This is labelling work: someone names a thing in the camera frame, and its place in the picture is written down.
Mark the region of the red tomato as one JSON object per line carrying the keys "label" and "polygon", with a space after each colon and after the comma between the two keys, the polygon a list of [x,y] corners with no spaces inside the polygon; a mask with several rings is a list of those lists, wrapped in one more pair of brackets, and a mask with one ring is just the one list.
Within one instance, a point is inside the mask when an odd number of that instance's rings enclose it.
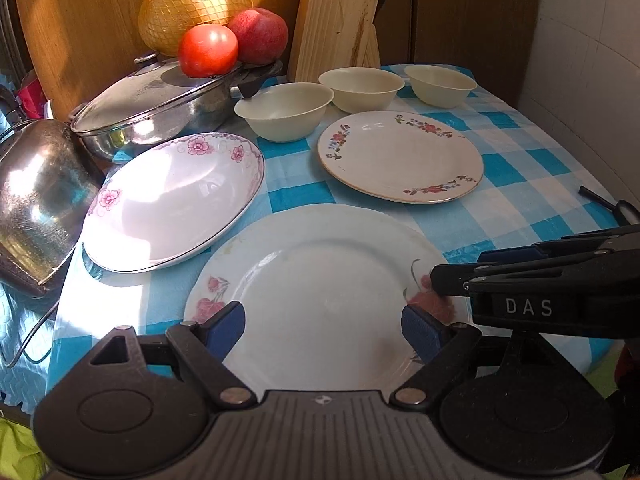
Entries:
{"label": "red tomato", "polygon": [[228,74],[238,55],[238,40],[231,29],[217,24],[201,24],[182,36],[178,59],[186,76],[205,78]]}

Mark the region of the wooden knife block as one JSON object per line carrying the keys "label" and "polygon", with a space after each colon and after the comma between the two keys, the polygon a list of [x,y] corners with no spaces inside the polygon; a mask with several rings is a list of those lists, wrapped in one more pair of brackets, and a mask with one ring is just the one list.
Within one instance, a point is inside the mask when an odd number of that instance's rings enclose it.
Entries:
{"label": "wooden knife block", "polygon": [[299,0],[288,80],[316,82],[341,67],[379,68],[377,7],[378,0]]}

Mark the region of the red apple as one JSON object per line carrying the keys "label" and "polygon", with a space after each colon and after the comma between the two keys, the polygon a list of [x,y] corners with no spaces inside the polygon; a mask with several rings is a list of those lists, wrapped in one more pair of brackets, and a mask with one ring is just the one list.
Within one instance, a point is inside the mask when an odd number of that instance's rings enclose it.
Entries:
{"label": "red apple", "polygon": [[238,40],[238,59],[245,64],[270,64],[281,57],[288,44],[286,21],[263,8],[236,14],[227,27]]}

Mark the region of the black scissors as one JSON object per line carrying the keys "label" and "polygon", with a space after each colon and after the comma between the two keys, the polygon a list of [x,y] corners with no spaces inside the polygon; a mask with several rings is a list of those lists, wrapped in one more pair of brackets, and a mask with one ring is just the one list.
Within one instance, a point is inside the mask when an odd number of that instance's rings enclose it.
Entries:
{"label": "black scissors", "polygon": [[589,198],[592,202],[596,202],[607,209],[620,226],[635,226],[640,223],[639,209],[626,200],[618,200],[612,203],[583,185],[579,187],[578,193],[582,197]]}

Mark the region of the cream plate floral rim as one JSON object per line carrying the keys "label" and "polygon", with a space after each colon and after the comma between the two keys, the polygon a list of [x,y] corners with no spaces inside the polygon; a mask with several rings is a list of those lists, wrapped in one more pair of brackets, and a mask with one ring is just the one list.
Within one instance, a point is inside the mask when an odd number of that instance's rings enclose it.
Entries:
{"label": "cream plate floral rim", "polygon": [[408,112],[348,115],[319,136],[318,156],[336,180],[395,203],[431,205],[457,200],[484,177],[484,162],[460,131]]}

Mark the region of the deep plate pink flowers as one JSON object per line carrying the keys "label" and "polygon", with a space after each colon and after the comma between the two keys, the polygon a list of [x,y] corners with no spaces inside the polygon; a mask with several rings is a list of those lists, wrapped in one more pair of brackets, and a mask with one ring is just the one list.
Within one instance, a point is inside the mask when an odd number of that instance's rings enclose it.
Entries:
{"label": "deep plate pink flowers", "polygon": [[85,218],[82,247],[113,273],[173,266],[231,229],[265,173],[262,152],[236,134],[195,133],[157,145],[105,182]]}

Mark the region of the steel kettle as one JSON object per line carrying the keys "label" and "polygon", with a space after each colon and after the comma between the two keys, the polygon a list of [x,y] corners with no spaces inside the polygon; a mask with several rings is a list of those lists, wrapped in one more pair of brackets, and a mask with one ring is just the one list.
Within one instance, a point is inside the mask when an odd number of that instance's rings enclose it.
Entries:
{"label": "steel kettle", "polygon": [[33,297],[60,286],[104,173],[65,122],[1,133],[1,281]]}

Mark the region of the blue checkered tablecloth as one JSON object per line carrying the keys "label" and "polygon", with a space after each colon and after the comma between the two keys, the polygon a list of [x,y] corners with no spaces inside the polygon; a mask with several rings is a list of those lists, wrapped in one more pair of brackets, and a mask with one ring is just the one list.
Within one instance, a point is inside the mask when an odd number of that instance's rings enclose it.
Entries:
{"label": "blue checkered tablecloth", "polygon": [[[390,106],[463,133],[484,162],[480,185],[440,205],[379,200],[327,174],[314,136],[292,143],[259,143],[266,176],[240,226],[298,206],[349,204],[384,212],[421,232],[452,263],[472,262],[485,250],[555,240],[566,234],[614,226],[612,214],[579,195],[601,183],[541,128],[485,89],[453,110],[422,103],[403,88]],[[1,292],[1,350],[16,356],[1,372],[1,399],[31,413],[37,403],[106,332],[127,323],[157,334],[179,321],[186,298],[208,260],[201,254],[167,269],[120,275],[74,253],[64,286],[34,299]]]}

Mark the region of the yellow pomelo in net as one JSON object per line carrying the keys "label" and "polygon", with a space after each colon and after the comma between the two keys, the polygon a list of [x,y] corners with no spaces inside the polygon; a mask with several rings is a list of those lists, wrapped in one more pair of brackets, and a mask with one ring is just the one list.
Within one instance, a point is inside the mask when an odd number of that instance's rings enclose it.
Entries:
{"label": "yellow pomelo in net", "polygon": [[142,0],[138,32],[149,49],[171,58],[191,28],[228,24],[252,6],[253,0]]}

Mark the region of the white plate pink flowers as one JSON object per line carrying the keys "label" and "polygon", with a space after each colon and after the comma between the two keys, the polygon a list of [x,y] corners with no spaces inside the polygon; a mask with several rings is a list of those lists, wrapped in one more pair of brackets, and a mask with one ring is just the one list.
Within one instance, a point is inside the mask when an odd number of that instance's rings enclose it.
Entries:
{"label": "white plate pink flowers", "polygon": [[256,394],[378,390],[390,394],[420,363],[401,333],[406,304],[440,322],[469,321],[463,299],[435,300],[425,279],[442,254],[388,214],[303,206],[262,218],[218,248],[184,317],[204,322],[230,301],[245,330],[224,365]]}

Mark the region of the cream bowl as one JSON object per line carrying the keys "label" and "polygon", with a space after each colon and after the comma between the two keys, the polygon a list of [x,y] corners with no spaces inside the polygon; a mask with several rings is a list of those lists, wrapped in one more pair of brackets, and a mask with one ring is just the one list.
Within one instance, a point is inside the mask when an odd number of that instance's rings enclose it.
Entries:
{"label": "cream bowl", "polygon": [[460,106],[477,88],[473,78],[442,66],[408,65],[405,74],[416,97],[438,108]]}
{"label": "cream bowl", "polygon": [[333,104],[347,114],[386,110],[405,87],[401,76],[372,67],[334,68],[321,74],[319,82],[333,91]]}
{"label": "cream bowl", "polygon": [[334,92],[314,82],[275,84],[240,99],[234,112],[243,118],[256,136],[270,142],[293,142],[316,130],[332,102]]}

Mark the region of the steel pot with lid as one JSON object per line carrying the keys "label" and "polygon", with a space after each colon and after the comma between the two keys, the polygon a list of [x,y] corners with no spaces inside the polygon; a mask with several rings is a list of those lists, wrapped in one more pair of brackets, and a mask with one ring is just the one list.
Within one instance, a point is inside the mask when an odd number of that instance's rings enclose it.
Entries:
{"label": "steel pot with lid", "polygon": [[70,130],[98,159],[123,165],[158,144],[216,130],[239,99],[254,96],[282,62],[235,64],[221,76],[190,78],[176,58],[150,53],[138,69],[70,113]]}

